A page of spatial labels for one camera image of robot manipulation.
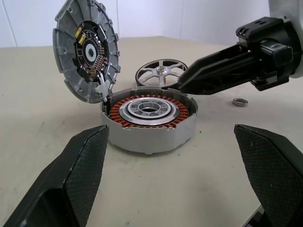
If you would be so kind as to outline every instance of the metal ring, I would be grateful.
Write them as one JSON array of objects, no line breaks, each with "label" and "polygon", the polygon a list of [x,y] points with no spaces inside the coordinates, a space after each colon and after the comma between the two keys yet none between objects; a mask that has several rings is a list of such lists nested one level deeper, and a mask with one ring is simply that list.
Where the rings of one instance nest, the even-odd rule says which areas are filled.
[{"label": "metal ring", "polygon": [[[188,69],[186,64],[174,59],[161,59],[149,62],[139,68],[136,72],[135,80],[137,86],[156,86],[161,88],[172,87],[178,84],[178,79],[182,75],[182,73],[174,71],[176,68],[183,70],[183,72]],[[169,82],[167,81],[167,76],[173,76],[175,80],[173,80],[173,82]],[[157,78],[159,80],[159,84],[147,84],[147,81],[152,78]]]},{"label": "metal ring", "polygon": [[127,107],[130,115],[146,120],[163,118],[169,115],[171,109],[172,107],[167,101],[147,97],[131,100]]},{"label": "metal ring", "polygon": [[235,98],[232,101],[232,104],[239,106],[239,107],[246,107],[246,106],[248,106],[248,101],[243,98]]},{"label": "metal ring", "polygon": [[[151,112],[140,111],[138,109],[140,104],[156,104],[160,108]],[[130,100],[122,104],[119,109],[119,114],[124,120],[133,124],[157,126],[167,124],[175,120],[179,116],[180,110],[176,104],[167,100],[154,97],[144,97]]]},{"label": "metal ring", "polygon": [[[167,124],[162,124],[162,125],[157,125],[157,126],[148,126],[148,125],[138,125],[138,124],[132,124],[126,120],[124,120],[119,113],[120,107],[130,101],[130,100],[134,100],[134,99],[138,99],[138,98],[144,98],[144,97],[151,97],[151,98],[159,98],[159,99],[164,99],[170,103],[174,103],[178,109],[179,109],[179,115],[178,117],[172,121],[169,122]],[[138,127],[138,128],[176,128],[177,124],[179,124],[180,122],[184,121],[185,119],[187,119],[189,117],[189,111],[187,109],[187,107],[185,105],[183,105],[181,102],[177,101],[176,99],[167,97],[167,96],[160,96],[160,95],[135,95],[135,96],[131,96],[125,99],[120,100],[119,102],[117,102],[116,104],[114,104],[112,106],[112,108],[110,109],[110,113],[109,113],[110,118],[121,124],[123,128],[131,128],[131,127]]]}]

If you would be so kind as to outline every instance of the copper winding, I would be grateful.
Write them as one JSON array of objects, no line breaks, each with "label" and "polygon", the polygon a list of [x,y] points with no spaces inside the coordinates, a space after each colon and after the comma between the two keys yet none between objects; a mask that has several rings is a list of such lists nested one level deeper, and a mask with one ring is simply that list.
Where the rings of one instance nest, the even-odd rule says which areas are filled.
[{"label": "copper winding", "polygon": [[[145,97],[155,97],[155,98],[161,98],[161,99],[165,99],[168,100],[172,103],[174,103],[180,110],[180,114],[179,116],[172,122],[169,122],[167,124],[163,124],[163,125],[158,125],[158,126],[145,126],[145,125],[137,125],[137,124],[133,124],[130,122],[125,121],[119,114],[119,109],[120,107],[125,103],[128,102],[130,100],[134,100],[137,98],[145,98]],[[123,128],[125,127],[137,127],[137,128],[175,128],[177,126],[178,123],[180,123],[181,121],[187,119],[189,117],[189,112],[188,109],[186,108],[186,106],[184,106],[181,102],[173,99],[173,98],[169,98],[169,97],[165,97],[165,96],[156,96],[156,95],[141,95],[141,96],[132,96],[129,98],[125,98],[122,99],[121,101],[117,102],[110,110],[109,113],[110,118],[121,124]]]}]

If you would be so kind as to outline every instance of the black circuit board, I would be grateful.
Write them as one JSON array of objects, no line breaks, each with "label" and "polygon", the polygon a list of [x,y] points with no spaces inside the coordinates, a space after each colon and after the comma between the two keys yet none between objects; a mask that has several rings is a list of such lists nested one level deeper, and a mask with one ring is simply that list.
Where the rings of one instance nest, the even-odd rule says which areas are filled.
[{"label": "black circuit board", "polygon": [[75,34],[75,57],[73,62],[77,71],[86,82],[99,82],[98,75],[103,73],[108,65],[106,50],[98,37],[97,24],[91,21],[81,23],[78,30],[80,34]]}]

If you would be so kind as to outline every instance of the electronic component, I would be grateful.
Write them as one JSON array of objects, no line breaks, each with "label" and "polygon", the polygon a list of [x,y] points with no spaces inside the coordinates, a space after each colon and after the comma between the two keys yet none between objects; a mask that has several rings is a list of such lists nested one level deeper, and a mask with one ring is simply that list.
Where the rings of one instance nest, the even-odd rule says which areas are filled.
[{"label": "electronic component", "polygon": [[120,72],[120,52],[105,6],[69,0],[55,20],[53,49],[66,86],[81,101],[106,101]]}]

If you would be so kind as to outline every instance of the white table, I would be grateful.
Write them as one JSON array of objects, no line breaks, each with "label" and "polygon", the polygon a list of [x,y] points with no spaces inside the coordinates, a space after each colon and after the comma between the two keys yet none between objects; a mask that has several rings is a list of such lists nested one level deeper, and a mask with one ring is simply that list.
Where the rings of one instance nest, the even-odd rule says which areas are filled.
[{"label": "white table", "polygon": [[[114,91],[135,87],[139,67],[173,58],[190,65],[225,48],[190,41],[119,41],[122,72]],[[99,104],[73,96],[52,47],[0,50],[0,225],[40,172],[82,130],[102,124]],[[234,98],[249,106],[236,107]],[[241,227],[259,206],[233,133],[236,123],[287,136],[303,148],[303,79],[259,92],[251,84],[194,96],[194,137],[173,152],[151,156],[108,145],[88,227]]]}]

